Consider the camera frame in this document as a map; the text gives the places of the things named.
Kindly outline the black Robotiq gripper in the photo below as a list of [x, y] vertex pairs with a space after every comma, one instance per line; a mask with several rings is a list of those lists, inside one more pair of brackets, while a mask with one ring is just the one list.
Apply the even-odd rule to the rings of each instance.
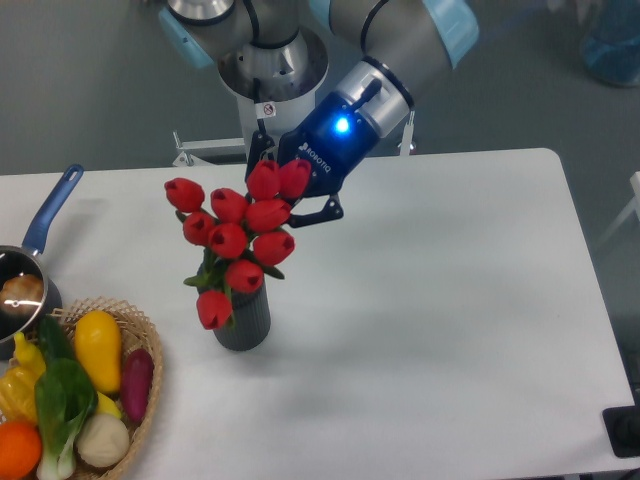
[[[336, 92], [330, 93], [291, 132], [280, 138], [279, 165], [284, 166], [296, 158], [311, 164], [311, 178], [302, 198], [330, 195], [317, 212], [291, 214], [288, 225], [303, 228], [336, 221], [344, 217], [344, 209], [336, 194], [345, 178], [364, 159], [380, 140], [360, 108], [373, 97], [373, 91], [365, 92], [353, 104]], [[245, 181], [260, 160], [275, 160], [276, 145], [267, 133], [256, 130], [251, 139]]]

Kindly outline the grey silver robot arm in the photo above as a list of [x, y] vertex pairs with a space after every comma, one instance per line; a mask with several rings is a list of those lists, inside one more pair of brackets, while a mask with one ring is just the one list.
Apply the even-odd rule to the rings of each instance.
[[170, 1], [166, 36], [196, 67], [214, 65], [235, 96], [247, 164], [262, 158], [311, 165], [307, 198], [317, 212], [292, 227], [339, 219], [345, 178], [403, 120], [424, 92], [453, 70], [479, 36], [463, 1], [313, 1], [310, 11], [356, 46], [360, 61], [323, 99], [329, 66], [322, 39], [302, 25], [295, 1]]

